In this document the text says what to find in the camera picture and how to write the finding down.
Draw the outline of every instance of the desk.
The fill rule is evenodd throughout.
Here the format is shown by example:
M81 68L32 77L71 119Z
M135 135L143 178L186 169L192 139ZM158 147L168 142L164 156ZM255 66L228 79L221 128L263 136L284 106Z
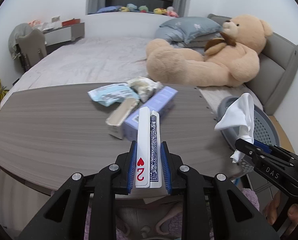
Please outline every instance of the desk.
M75 41L77 38L84 38L85 23L77 23L52 29L43 33L46 39L47 54L55 51L63 45Z
M118 104L104 107L87 91L107 83L46 87L13 93L0 111L0 166L27 185L58 189L73 173L89 175L114 163L131 142L107 132L105 119ZM215 115L198 89L178 90L175 106L161 121L161 141L201 174L240 172ZM134 189L134 198L165 195L161 189Z

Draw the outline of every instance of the gray headboard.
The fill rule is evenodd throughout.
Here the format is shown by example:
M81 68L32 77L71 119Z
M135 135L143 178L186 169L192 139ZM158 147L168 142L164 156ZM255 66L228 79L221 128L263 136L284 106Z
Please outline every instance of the gray headboard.
M209 14L222 25L229 17ZM298 69L298 45L273 33L259 55L260 71L246 83L258 97L267 115L273 115L287 93Z

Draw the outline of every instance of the red number 2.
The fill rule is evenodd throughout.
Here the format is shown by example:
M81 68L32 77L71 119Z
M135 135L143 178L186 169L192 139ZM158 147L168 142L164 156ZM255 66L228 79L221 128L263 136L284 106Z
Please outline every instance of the red number 2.
M138 171L141 171L141 172L138 174L138 176L137 176L137 180L138 180L138 181L142 181L142 180L144 180L144 178L145 178L144 176L142 176L142 178L139 179L139 176L144 172L144 170L145 170L145 168L138 168L138 169L137 169L137 172L138 172Z

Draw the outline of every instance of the playing card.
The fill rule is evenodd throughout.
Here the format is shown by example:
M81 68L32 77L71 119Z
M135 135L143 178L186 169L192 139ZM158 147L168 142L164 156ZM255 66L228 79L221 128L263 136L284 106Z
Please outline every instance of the playing card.
M150 116L150 188L161 186L160 120L159 114L152 111Z
M136 187L150 186L150 110L142 107L139 110Z

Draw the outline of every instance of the human hand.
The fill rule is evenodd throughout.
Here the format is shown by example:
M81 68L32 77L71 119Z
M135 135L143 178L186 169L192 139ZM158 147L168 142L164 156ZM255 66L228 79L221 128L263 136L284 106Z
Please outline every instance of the human hand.
M273 200L267 204L263 210L264 216L267 218L267 221L270 225L273 225L276 222L278 217L277 208L280 205L281 200L281 191L278 191ZM289 235L298 225L298 204L293 204L288 210L288 218L291 221L291 225L286 230L286 234Z

